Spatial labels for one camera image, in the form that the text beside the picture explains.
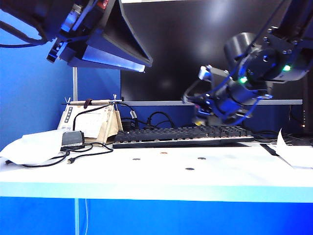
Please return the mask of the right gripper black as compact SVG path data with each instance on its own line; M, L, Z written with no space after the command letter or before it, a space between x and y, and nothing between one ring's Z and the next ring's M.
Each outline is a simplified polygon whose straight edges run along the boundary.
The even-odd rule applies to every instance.
M228 80L210 94L196 94L196 111L213 111L214 115L195 112L192 122L197 126L238 124L249 116L259 102L260 87L247 81Z

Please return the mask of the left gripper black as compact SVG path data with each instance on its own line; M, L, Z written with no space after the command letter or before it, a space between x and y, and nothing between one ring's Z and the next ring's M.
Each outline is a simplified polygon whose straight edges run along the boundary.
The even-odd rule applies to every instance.
M49 62L61 59L70 67L136 72L152 66L153 59L129 23L121 1L73 0L72 3L47 55ZM102 22L104 51L89 42Z

